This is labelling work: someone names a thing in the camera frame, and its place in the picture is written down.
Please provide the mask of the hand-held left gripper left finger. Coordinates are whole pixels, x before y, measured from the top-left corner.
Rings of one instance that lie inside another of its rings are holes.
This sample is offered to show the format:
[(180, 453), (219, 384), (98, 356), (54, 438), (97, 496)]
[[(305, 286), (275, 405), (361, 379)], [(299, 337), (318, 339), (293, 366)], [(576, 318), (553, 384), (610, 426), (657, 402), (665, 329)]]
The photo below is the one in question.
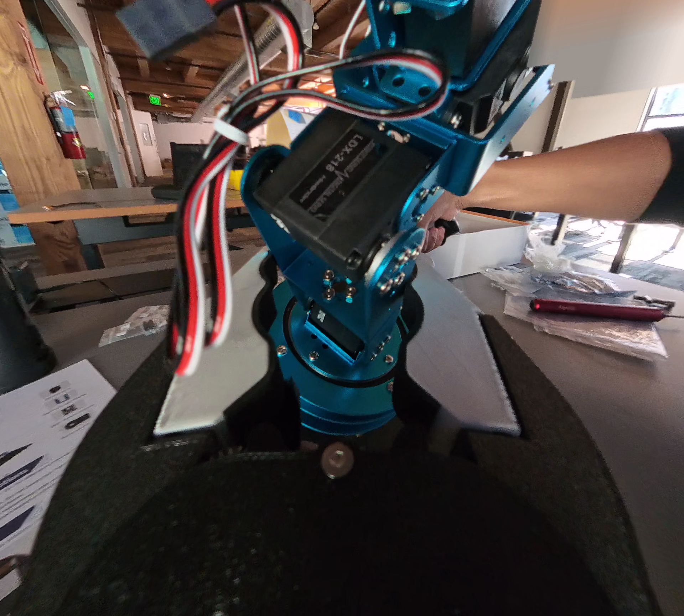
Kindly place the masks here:
[(297, 395), (280, 370), (269, 330), (276, 319), (277, 265), (264, 248), (233, 275), (228, 335), (202, 352), (190, 376), (170, 382), (155, 437), (209, 432), (225, 446), (261, 442), (297, 448)]

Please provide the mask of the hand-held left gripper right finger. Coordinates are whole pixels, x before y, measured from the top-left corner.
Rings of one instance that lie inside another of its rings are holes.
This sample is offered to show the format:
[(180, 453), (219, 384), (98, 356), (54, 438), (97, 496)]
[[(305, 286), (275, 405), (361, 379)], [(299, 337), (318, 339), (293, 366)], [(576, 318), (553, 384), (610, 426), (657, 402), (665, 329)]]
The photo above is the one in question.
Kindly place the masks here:
[(432, 263), (418, 263), (411, 291), (417, 328), (404, 346), (410, 388), (428, 399), (426, 449), (450, 455), (471, 433), (517, 439), (518, 421), (481, 310)]

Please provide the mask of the orange and white kit box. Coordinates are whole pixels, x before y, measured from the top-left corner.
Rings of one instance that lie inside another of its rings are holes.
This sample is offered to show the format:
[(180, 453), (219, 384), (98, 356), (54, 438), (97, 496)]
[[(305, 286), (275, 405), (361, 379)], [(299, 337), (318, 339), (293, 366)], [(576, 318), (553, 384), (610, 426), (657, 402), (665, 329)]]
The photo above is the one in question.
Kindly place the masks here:
[(428, 253), (446, 279), (518, 264), (527, 245), (529, 224), (470, 211), (456, 215), (458, 232)]

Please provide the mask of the blue toy robot arm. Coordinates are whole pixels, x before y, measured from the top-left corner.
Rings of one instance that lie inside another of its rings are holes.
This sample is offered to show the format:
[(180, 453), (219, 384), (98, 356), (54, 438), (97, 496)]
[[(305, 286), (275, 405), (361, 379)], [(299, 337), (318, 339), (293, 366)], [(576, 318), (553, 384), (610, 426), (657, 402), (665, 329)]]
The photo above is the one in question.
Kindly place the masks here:
[(364, 0), (370, 34), (334, 73), (340, 102), (251, 161), (243, 196), (285, 282), (269, 334), (302, 425), (360, 435), (428, 413), (404, 346), (424, 230), (468, 193), (548, 94), (528, 68), (541, 0)]

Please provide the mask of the red electric screwdriver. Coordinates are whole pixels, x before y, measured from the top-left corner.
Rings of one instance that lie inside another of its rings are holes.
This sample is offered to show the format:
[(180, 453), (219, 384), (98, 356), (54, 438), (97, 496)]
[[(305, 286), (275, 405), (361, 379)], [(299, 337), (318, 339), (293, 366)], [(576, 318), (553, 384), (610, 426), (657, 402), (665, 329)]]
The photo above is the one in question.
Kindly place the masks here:
[(538, 314), (578, 316), (583, 318), (607, 319), (631, 322), (660, 322), (665, 319), (682, 320), (660, 308), (646, 305), (612, 305), (588, 302), (556, 301), (551, 299), (532, 299), (529, 309)]

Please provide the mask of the printed instruction manual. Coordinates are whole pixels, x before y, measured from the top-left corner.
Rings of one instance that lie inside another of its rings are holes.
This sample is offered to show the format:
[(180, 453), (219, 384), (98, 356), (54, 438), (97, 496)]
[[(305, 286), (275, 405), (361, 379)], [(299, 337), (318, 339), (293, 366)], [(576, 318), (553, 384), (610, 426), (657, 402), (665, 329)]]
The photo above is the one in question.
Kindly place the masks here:
[(30, 555), (57, 485), (115, 389), (83, 360), (1, 396), (1, 562)]

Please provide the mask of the person's right forearm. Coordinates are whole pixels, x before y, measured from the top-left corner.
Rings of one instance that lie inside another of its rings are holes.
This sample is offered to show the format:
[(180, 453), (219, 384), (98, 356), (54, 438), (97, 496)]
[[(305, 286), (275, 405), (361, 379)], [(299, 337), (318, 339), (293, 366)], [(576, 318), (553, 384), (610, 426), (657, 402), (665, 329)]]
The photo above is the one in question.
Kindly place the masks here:
[(496, 162), (467, 194), (465, 209), (539, 211), (638, 223), (671, 165), (658, 130), (623, 134)]

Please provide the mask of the grey desk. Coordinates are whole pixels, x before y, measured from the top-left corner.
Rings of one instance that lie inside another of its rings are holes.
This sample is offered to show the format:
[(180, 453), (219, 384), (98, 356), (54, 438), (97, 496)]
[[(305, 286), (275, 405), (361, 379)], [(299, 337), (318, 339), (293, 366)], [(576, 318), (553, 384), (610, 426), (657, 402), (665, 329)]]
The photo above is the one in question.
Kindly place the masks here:
[[(123, 385), (158, 344), (152, 337), (117, 358), (98, 348), (107, 328), (139, 307), (166, 304), (169, 262), (135, 264), (81, 275), (40, 278), (44, 294), (33, 315), (58, 366), (89, 359), (115, 387)], [(583, 420), (627, 504), (648, 575), (665, 615), (683, 614), (683, 326), (659, 324), (665, 360), (641, 362), (535, 331), (503, 313), (504, 293), (482, 274), (451, 280), (483, 313), (494, 316)]]

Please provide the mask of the background wooden desk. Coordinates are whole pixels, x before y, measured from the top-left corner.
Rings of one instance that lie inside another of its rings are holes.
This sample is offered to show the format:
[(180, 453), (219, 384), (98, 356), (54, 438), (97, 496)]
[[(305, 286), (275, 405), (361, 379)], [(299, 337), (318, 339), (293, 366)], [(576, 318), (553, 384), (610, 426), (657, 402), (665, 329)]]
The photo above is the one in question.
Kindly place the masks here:
[(69, 191), (8, 212), (13, 226), (70, 223), (82, 247), (175, 234), (177, 191), (167, 187)]

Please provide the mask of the person's right hand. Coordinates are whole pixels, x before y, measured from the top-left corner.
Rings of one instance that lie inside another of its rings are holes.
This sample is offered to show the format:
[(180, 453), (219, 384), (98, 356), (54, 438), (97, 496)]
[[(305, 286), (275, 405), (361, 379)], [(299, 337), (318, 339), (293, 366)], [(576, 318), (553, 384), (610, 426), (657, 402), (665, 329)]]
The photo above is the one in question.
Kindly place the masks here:
[(419, 220), (418, 227), (424, 230), (422, 252), (428, 253), (444, 244), (442, 241), (443, 231), (434, 228), (434, 221), (439, 218), (451, 220), (456, 218), (460, 210), (465, 209), (467, 195), (455, 195), (448, 191), (442, 193), (435, 203), (427, 210)]

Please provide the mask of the clear bag with tiny parts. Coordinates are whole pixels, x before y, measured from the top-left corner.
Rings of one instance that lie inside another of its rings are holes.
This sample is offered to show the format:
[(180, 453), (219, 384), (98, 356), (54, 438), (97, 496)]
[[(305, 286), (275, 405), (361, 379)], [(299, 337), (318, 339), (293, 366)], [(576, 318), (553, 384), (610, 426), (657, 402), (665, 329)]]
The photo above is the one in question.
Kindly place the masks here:
[(98, 347), (106, 347), (115, 342), (151, 336), (167, 327), (169, 305), (150, 305), (137, 309), (122, 324), (103, 332)]

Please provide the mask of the crumpled clear plastic bags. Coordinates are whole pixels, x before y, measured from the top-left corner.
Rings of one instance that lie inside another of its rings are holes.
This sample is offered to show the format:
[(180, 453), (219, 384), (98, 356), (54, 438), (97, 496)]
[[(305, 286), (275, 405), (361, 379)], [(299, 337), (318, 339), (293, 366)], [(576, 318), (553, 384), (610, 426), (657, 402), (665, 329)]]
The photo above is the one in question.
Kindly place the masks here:
[(575, 262), (562, 256), (563, 250), (563, 244), (551, 244), (533, 233), (524, 250), (527, 265), (490, 268), (483, 271), (483, 276), (496, 287), (518, 296), (557, 293), (608, 299), (631, 295), (631, 291), (621, 289), (609, 278), (580, 271)]

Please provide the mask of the red fire extinguisher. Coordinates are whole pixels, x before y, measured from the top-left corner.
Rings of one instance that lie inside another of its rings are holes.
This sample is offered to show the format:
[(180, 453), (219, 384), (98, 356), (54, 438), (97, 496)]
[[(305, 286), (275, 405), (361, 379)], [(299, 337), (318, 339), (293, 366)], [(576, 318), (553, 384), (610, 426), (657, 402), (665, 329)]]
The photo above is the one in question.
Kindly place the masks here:
[(70, 90), (51, 91), (45, 97), (45, 107), (64, 157), (71, 160), (86, 160), (76, 126), (74, 103), (68, 99), (70, 93)]

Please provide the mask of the wooden pillar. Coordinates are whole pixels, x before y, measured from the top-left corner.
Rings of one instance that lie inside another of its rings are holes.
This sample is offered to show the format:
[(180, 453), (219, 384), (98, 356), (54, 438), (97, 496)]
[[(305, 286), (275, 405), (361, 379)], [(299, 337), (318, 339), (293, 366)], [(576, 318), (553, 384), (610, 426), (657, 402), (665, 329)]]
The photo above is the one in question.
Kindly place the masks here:
[(57, 142), (46, 85), (19, 0), (1, 0), (1, 162), (20, 207), (79, 191)]

